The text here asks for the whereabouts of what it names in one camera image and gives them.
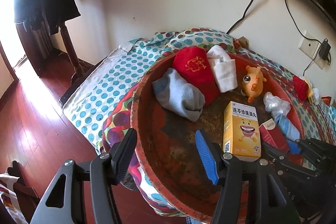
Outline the plain red sock bundle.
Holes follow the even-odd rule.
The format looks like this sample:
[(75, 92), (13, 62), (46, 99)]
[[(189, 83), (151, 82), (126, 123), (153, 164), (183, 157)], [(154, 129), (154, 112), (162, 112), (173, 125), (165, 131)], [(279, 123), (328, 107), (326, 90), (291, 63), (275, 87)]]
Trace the plain red sock bundle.
[(309, 85), (304, 80), (294, 75), (293, 86), (295, 92), (297, 93), (298, 99), (302, 102), (305, 101), (307, 99)]

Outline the dark wooden coat stand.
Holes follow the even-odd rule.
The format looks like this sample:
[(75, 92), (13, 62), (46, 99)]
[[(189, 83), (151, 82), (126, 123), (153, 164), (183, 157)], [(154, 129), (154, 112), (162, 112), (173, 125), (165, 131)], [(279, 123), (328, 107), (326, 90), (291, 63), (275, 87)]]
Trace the dark wooden coat stand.
[(69, 60), (74, 68), (74, 74), (71, 77), (71, 84), (75, 83), (80, 77), (83, 76), (83, 68), (80, 65), (80, 61), (77, 57), (76, 51), (74, 49), (74, 46), (72, 44), (72, 40), (70, 37), (70, 34), (68, 32), (68, 28), (64, 22), (61, 22), (59, 25), (60, 28), (60, 34), (62, 36), (63, 44), (66, 48)]

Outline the black power adapter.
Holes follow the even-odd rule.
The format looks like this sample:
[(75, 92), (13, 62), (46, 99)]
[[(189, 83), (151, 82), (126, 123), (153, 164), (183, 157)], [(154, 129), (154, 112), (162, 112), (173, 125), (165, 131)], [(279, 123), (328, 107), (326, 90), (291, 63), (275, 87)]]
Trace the black power adapter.
[(319, 57), (323, 60), (327, 62), (327, 65), (331, 64), (331, 53), (330, 53), (330, 49), (331, 46), (329, 44), (328, 39), (324, 39), (320, 48), (319, 48), (319, 52), (318, 55)]

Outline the small red candy wrapper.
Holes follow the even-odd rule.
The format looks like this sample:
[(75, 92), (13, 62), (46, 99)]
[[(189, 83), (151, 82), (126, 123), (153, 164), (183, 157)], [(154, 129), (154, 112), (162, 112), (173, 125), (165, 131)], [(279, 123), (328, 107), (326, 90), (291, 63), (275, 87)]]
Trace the small red candy wrapper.
[(242, 36), (238, 39), (234, 39), (233, 40), (233, 45), (237, 50), (240, 49), (240, 48), (249, 49), (249, 42), (244, 36)]

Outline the yellow medicine box cartoon face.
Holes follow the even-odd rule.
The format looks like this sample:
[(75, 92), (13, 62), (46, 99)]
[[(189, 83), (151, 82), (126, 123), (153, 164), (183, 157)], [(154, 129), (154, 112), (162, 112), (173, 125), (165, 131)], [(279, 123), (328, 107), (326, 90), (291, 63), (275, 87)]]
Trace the yellow medicine box cartoon face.
[(261, 156), (261, 139), (256, 108), (231, 101), (224, 110), (223, 152), (246, 162)]

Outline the polka dot bed sheet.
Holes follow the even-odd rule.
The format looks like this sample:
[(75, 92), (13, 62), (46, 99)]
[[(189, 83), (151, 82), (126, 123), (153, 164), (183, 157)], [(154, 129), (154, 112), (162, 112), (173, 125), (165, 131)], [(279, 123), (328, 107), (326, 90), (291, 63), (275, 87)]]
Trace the polka dot bed sheet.
[(184, 47), (197, 46), (207, 50), (215, 45), (260, 65), (270, 74), (294, 104), (305, 136), (335, 143), (335, 115), (329, 106), (300, 102), (289, 70), (252, 50), (237, 47), (231, 36), (209, 28), (157, 32), (151, 39), (127, 42), (105, 58), (66, 99), (64, 115), (97, 153), (103, 153), (120, 141), (129, 128), (137, 83), (154, 63)]

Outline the red embroidered sock bundle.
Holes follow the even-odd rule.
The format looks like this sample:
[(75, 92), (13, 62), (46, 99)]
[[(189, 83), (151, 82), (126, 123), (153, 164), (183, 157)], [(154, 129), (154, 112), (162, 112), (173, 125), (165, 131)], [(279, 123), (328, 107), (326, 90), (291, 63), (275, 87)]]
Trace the red embroidered sock bundle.
[(182, 78), (202, 92), (206, 106), (220, 95), (204, 49), (197, 46), (181, 49), (175, 55), (172, 67)]

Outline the light blue sock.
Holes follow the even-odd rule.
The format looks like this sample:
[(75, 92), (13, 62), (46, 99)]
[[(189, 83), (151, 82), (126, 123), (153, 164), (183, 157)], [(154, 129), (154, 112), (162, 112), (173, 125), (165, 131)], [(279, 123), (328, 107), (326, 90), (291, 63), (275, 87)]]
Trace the light blue sock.
[(283, 114), (279, 114), (275, 119), (276, 124), (278, 125), (281, 132), (284, 136), (291, 140), (296, 141), (300, 138), (300, 133), (298, 129), (292, 124), (292, 122)]

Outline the white sock bundle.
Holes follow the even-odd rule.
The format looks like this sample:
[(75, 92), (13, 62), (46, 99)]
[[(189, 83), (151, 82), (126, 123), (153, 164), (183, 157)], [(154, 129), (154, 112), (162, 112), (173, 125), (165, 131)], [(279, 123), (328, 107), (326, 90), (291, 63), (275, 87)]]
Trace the white sock bundle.
[(207, 52), (207, 59), (213, 72), (217, 87), (221, 93), (237, 88), (235, 60), (219, 45)]

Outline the orange rubber toy animal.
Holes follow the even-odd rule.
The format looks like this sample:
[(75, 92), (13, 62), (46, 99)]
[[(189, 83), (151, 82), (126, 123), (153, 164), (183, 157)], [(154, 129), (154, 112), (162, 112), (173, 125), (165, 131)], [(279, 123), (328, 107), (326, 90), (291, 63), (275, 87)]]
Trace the orange rubber toy animal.
[(264, 89), (266, 78), (264, 77), (261, 67), (246, 66), (246, 75), (243, 77), (241, 94), (247, 97), (247, 102), (251, 104)]

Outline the white wall socket plate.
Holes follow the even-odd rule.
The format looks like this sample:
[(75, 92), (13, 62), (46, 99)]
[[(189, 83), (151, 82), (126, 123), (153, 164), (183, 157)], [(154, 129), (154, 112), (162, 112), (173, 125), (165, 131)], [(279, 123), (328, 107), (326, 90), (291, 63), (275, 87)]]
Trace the white wall socket plate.
[(307, 30), (304, 30), (299, 49), (307, 55), (320, 69), (323, 69), (329, 62), (323, 60), (318, 51), (321, 43), (317, 41)]

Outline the red snack packet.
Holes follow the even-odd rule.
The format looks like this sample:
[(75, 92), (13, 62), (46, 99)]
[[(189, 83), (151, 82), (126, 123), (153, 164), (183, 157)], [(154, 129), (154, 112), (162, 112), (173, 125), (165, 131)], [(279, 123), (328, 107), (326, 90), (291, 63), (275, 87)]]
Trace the red snack packet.
[(335, 107), (335, 99), (333, 99), (331, 96), (323, 96), (321, 99), (327, 106)]

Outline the grey blue sock bundle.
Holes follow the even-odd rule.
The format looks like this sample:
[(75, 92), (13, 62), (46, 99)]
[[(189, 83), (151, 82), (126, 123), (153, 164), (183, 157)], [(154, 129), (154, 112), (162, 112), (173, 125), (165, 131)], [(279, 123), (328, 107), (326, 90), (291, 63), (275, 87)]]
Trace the grey blue sock bundle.
[(205, 97), (175, 69), (169, 68), (160, 79), (152, 82), (152, 87), (163, 108), (192, 122), (199, 119), (205, 106)]

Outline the clear plastic bag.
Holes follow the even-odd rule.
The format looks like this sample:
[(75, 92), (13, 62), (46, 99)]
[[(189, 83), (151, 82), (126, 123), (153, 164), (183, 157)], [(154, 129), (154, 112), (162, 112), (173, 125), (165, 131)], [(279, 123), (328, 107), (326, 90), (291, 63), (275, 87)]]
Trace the clear plastic bag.
[(287, 116), (291, 110), (290, 103), (286, 100), (274, 96), (271, 92), (266, 92), (263, 97), (266, 112), (270, 113), (275, 120), (279, 115)]

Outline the red Marubi box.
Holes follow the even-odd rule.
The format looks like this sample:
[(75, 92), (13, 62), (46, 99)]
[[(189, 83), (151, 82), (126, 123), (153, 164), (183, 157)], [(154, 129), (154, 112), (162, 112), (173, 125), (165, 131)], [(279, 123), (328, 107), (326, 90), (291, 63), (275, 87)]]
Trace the red Marubi box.
[(283, 153), (290, 151), (290, 147), (273, 119), (265, 121), (259, 126), (261, 139), (263, 142), (275, 147)]

